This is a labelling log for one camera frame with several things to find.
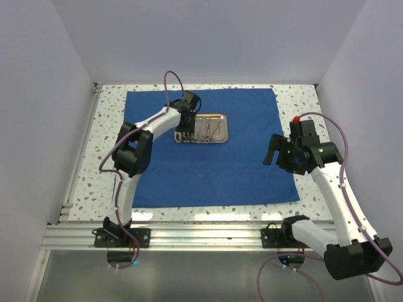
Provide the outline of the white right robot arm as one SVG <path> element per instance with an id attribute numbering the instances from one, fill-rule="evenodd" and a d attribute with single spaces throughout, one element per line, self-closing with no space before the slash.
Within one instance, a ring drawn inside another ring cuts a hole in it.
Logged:
<path id="1" fill-rule="evenodd" d="M 335 280 L 377 272 L 392 252 L 388 238 L 380 238 L 369 224 L 355 197 L 346 199 L 348 182 L 339 175 L 343 158 L 332 142 L 322 143 L 317 135 L 286 138 L 274 134 L 264 159 L 294 174 L 309 174 L 318 185 L 336 227 L 331 234 L 305 215 L 285 218 L 279 228 L 262 229 L 263 247 L 294 247 L 303 243 L 323 257 Z"/>

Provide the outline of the stainless steel instrument tray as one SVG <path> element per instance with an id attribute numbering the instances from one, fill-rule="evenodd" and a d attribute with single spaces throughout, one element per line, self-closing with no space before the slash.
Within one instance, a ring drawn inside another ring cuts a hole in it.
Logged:
<path id="1" fill-rule="evenodd" d="M 228 139 L 227 117 L 222 113 L 198 113 L 195 130 L 191 135 L 174 132 L 174 141 L 182 144 L 221 144 Z"/>

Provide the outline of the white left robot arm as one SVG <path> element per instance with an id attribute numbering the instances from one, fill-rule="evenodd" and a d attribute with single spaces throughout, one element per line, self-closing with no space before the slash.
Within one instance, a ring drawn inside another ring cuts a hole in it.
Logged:
<path id="1" fill-rule="evenodd" d="M 115 146 L 99 166 L 100 172 L 116 174 L 113 214 L 104 219 L 103 229 L 117 247 L 126 246 L 134 238 L 130 232 L 132 203 L 139 179 L 150 164 L 154 141 L 172 129 L 192 134 L 201 105 L 199 96 L 186 91 L 181 99 L 167 101 L 144 121 L 121 126 Z"/>

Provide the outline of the blue surgical cloth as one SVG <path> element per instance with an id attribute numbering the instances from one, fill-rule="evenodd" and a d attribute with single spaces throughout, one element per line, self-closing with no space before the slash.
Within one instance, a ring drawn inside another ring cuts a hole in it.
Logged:
<path id="1" fill-rule="evenodd" d="M 270 138 L 282 134 L 271 89 L 198 90 L 202 113 L 222 113 L 225 143 L 180 144 L 167 131 L 152 146 L 150 165 L 140 177 L 137 208 L 238 206 L 297 201 L 291 173 L 264 165 Z"/>

